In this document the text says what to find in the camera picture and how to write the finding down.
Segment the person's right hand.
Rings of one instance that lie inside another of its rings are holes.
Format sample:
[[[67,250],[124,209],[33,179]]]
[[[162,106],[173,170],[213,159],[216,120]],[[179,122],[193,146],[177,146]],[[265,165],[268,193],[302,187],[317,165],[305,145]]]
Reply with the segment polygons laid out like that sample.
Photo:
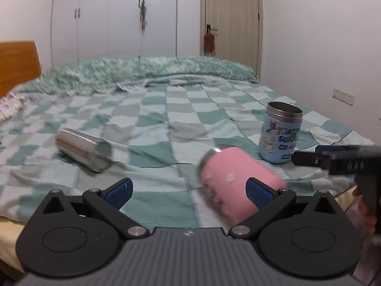
[[[363,223],[364,229],[366,230],[368,234],[374,234],[376,230],[376,224],[377,224],[376,216],[372,215],[369,212],[369,209],[366,203],[362,199],[362,192],[358,187],[353,191],[353,196],[359,199],[358,210],[362,216],[362,223]]]

